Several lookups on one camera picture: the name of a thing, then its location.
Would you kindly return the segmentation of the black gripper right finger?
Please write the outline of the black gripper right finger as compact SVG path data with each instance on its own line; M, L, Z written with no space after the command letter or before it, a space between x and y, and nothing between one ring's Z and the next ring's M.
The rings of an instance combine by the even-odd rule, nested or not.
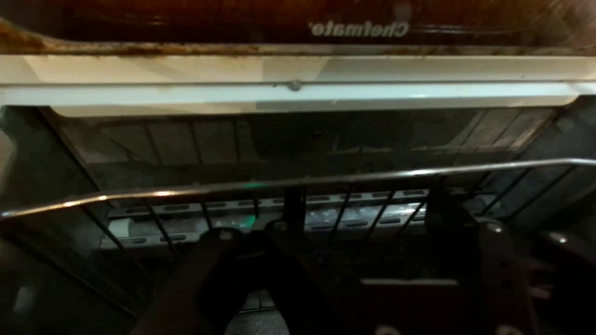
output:
M438 270L464 290L466 335L539 335L529 283L509 229L481 222L446 188L427 197Z

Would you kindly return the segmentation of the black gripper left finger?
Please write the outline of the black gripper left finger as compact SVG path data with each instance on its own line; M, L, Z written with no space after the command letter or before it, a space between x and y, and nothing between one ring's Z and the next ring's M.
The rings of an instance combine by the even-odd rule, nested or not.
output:
M267 290L291 335L312 320L304 309L302 276L278 236L304 233L306 197L287 192L284 214L263 231L211 229L179 264L131 335L224 335L256 290Z

